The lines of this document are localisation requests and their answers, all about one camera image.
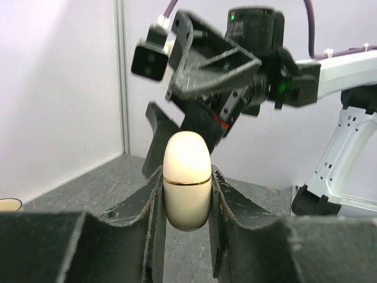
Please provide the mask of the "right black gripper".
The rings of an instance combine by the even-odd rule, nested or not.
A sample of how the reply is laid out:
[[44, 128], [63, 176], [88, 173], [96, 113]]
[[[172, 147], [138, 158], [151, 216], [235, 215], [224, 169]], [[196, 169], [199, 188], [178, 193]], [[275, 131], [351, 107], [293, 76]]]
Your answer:
[[184, 112], [177, 125], [155, 102], [145, 113], [153, 130], [142, 173], [150, 178], [163, 164], [170, 137], [180, 131], [201, 135], [212, 152], [241, 113], [256, 116], [265, 100], [265, 17], [260, 8], [235, 8], [222, 34], [191, 11], [178, 11], [169, 66], [168, 98]]

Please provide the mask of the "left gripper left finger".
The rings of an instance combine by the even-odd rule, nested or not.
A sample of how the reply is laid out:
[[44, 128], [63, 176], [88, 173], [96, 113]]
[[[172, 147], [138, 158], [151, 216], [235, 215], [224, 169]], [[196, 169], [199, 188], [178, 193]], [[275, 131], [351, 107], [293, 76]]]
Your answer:
[[103, 213], [1, 214], [2, 282], [162, 282], [162, 170]]

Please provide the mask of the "pink earbud charging case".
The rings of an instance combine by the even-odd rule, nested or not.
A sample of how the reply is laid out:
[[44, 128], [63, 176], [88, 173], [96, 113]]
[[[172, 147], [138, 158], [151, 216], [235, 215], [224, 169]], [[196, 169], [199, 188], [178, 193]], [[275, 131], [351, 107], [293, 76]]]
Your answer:
[[180, 231], [201, 228], [211, 203], [211, 158], [201, 135], [180, 131], [168, 141], [163, 159], [166, 215]]

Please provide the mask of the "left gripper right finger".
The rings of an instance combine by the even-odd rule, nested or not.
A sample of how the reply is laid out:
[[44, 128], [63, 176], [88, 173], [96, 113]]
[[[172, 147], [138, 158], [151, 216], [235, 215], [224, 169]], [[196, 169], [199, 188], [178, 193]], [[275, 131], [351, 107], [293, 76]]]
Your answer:
[[216, 167], [209, 231], [219, 282], [376, 281], [376, 219], [277, 216]]

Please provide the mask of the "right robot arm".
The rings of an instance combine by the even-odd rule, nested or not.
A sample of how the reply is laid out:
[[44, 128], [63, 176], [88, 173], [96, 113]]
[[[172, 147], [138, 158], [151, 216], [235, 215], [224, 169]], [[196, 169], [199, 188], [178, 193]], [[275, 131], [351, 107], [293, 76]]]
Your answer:
[[326, 51], [297, 60], [285, 48], [284, 15], [270, 7], [244, 6], [227, 14], [226, 32], [188, 10], [151, 26], [141, 75], [164, 83], [167, 101], [183, 112], [175, 123], [154, 102], [147, 107], [153, 139], [143, 166], [151, 176], [178, 131], [200, 134], [214, 150], [242, 115], [304, 108], [337, 98], [339, 118], [312, 175], [294, 188], [295, 215], [376, 216], [376, 198], [347, 187], [367, 142], [376, 136], [376, 47]]

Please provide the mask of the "beige ceramic cup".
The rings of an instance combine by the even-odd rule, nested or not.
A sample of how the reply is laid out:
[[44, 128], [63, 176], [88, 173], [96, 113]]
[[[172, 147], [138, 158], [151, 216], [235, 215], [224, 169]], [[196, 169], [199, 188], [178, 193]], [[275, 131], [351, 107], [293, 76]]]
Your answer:
[[0, 199], [0, 212], [20, 212], [23, 211], [23, 203], [16, 198]]

